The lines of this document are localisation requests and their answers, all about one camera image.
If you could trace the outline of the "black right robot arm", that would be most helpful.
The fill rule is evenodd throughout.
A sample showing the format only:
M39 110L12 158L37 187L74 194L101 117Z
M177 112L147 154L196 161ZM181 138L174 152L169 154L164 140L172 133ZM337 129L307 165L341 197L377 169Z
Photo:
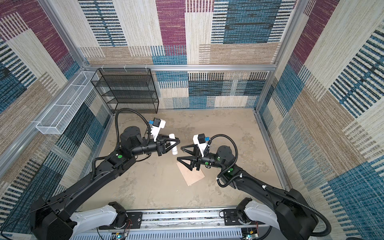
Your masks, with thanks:
M181 150L187 156L178 157L177 160L190 171L199 170L203 166L219 168L221 171L217 176L217 182L221 188L230 186L245 192L271 209L286 239L307 240L315 235L314 230L319 219L303 196L294 190L287 192L275 188L251 176L236 165L238 150L220 146L216 153L205 154L197 145L183 146Z

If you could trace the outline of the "white glue stick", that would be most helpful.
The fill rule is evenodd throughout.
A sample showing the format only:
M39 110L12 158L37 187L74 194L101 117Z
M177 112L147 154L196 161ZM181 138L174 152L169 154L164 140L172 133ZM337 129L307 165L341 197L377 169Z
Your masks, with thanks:
M175 137L175 134L169 134L170 137ZM177 149L177 145L176 145L176 142L170 142L171 146L172 147L172 154L173 155L177 155L178 154L178 149Z

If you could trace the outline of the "pink envelope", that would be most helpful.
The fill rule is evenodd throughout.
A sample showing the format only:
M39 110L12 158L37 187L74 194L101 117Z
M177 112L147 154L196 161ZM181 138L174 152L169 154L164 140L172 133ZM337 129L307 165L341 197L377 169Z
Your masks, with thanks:
M197 170L190 171L181 163L177 163L177 166L188 187L202 180L205 177L203 172Z

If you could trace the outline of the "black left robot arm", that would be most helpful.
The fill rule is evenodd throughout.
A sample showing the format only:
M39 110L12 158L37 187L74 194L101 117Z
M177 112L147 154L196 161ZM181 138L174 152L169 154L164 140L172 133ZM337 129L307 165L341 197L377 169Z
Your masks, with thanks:
M124 210L120 205L77 212L77 209L98 190L124 174L143 154L168 153L180 143L178 138L159 135L157 140L144 140L136 126L120 135L117 148L84 178L48 200L38 199L31 205L31 231L38 240L69 240L99 226L111 225Z

